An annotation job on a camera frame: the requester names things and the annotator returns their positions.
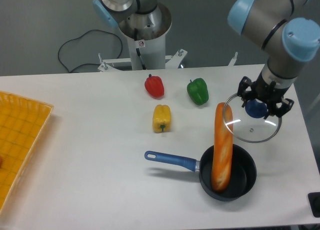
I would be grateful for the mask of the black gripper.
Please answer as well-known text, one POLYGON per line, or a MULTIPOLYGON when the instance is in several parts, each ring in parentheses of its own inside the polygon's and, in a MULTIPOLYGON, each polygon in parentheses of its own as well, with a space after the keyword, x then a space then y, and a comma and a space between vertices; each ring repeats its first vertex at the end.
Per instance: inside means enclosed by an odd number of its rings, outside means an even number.
POLYGON ((242 107, 245 107, 248 101, 253 99, 258 99, 266 103, 267 112, 263 117, 264 119, 267 119, 269 116, 281 118, 289 112, 294 105, 294 100, 283 97, 286 91, 286 88, 276 88, 275 81, 266 83, 262 77, 262 73, 260 73, 254 82, 244 76, 239 83, 237 95, 242 100, 242 107))

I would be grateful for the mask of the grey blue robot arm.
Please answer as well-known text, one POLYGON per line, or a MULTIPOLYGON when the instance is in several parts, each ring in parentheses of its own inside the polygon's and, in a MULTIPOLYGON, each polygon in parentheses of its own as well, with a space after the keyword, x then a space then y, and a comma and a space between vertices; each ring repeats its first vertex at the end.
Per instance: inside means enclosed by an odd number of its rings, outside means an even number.
MULTIPOLYGON (((237 95, 253 118, 282 117, 293 106, 285 92, 320 47, 320 28, 305 18, 292 19, 296 8, 309 0, 237 0, 227 22, 269 54, 255 81, 244 77, 237 95)), ((93 0, 104 23, 127 37, 133 70, 163 69, 165 36, 171 14, 158 0, 93 0)))

